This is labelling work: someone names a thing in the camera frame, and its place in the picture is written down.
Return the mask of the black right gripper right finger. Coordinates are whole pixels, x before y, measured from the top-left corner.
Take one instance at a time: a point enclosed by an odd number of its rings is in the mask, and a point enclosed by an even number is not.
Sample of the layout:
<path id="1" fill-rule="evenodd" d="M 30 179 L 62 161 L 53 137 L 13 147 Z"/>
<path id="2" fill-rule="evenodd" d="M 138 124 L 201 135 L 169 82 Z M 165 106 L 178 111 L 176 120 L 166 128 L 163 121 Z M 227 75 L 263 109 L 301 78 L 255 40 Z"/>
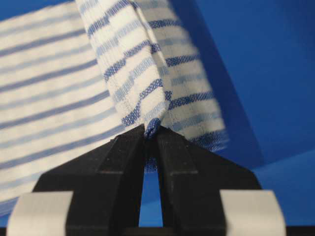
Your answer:
<path id="1" fill-rule="evenodd" d="M 157 158 L 162 221 L 179 236 L 284 236 L 284 216 L 273 191 L 255 174 L 161 127 Z"/>

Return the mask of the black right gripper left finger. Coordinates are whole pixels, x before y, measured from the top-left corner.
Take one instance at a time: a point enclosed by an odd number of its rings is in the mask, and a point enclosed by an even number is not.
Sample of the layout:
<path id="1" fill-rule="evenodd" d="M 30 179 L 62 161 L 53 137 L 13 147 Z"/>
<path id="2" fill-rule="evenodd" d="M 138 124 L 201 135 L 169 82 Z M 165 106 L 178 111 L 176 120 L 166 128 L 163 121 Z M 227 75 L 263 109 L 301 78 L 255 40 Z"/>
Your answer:
<path id="1" fill-rule="evenodd" d="M 9 236 L 108 236 L 137 226 L 144 126 L 116 136 L 38 179 L 9 218 Z"/>

